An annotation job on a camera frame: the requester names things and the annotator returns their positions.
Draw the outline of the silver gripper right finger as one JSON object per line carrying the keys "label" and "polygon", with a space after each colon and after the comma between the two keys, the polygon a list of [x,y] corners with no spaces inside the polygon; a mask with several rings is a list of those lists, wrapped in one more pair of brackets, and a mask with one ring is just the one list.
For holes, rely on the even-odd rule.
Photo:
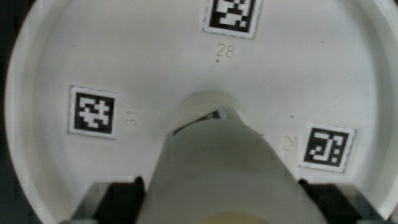
{"label": "silver gripper right finger", "polygon": [[391,224],[353,185],[298,180],[327,224]]}

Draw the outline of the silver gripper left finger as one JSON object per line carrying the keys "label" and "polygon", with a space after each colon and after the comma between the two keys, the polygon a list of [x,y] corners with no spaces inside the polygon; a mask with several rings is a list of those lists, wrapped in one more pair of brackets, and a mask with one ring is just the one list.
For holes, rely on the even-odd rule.
{"label": "silver gripper left finger", "polygon": [[140,176],[131,182],[90,185],[71,217],[58,224],[135,224],[145,198]]}

